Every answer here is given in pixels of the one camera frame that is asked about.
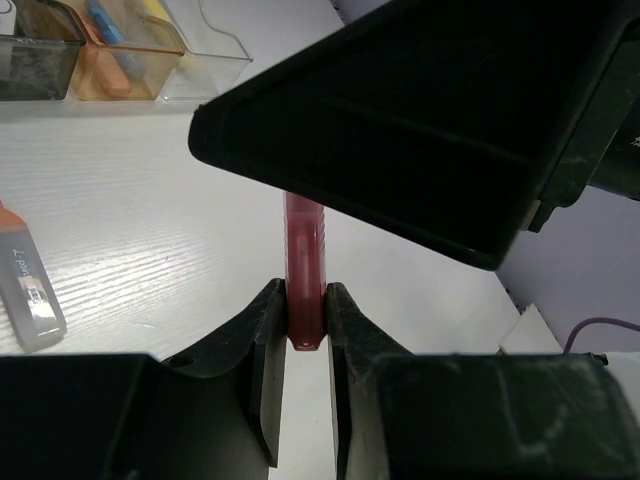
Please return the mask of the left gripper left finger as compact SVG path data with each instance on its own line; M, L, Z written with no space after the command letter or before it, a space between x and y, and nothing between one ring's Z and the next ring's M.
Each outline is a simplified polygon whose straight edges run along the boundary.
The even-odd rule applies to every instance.
M142 353L5 356L5 479L265 479L278 462L286 295L159 361Z

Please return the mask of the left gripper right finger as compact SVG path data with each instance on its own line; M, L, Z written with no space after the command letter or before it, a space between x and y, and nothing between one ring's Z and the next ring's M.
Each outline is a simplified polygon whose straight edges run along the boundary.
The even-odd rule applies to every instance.
M635 479L639 425L592 354L417 355L325 300L340 479Z

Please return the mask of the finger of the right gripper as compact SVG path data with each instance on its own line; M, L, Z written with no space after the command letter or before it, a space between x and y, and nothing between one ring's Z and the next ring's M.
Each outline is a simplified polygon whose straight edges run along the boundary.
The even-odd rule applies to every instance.
M391 1L199 107L199 161L498 268L589 96L611 1Z

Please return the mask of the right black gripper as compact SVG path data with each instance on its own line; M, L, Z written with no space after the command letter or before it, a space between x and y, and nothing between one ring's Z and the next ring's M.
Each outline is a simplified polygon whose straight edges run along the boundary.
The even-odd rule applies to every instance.
M540 231L555 209L572 206L588 186L639 199L639 148L616 149L625 133L639 135L639 3L609 4L595 44L603 58L585 77L589 96L573 115L566 145L525 216L524 231Z

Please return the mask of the pink utility knife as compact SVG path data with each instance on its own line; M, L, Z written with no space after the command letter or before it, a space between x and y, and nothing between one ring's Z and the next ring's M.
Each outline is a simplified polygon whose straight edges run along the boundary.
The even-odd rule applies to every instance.
M324 207L284 194L287 335L298 351L315 351L326 335Z

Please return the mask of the orange highlighter pen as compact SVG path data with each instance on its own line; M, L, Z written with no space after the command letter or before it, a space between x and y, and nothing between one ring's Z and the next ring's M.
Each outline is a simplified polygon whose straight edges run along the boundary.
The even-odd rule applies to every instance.
M1 299L21 348L60 342L67 323L26 222L1 208Z

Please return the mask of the orange utility knife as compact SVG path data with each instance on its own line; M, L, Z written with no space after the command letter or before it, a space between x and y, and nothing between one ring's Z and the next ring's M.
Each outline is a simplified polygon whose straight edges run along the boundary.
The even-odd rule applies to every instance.
M112 97L125 97L131 92L127 75L109 51L98 51L94 74L99 86Z

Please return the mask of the blue utility knife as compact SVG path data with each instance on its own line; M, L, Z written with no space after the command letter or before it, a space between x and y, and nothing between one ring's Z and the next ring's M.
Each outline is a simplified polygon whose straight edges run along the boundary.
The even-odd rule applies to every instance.
M86 8L107 45L117 46L125 42L124 34L99 1L86 1ZM135 55L116 51L114 57L129 78L140 80L145 76L146 67Z

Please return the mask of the clear plastic bin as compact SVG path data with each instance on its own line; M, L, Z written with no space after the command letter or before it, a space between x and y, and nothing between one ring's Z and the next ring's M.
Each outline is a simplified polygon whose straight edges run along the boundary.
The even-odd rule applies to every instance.
M172 25L184 50L162 90L165 101L207 102L253 61L240 39L214 22L208 1L147 1L145 9Z

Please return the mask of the smoky grey plastic bin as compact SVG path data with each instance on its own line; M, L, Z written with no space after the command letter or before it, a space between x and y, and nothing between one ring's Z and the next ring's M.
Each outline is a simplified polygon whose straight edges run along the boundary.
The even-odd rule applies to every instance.
M59 1L1 3L1 100L66 97L86 38Z

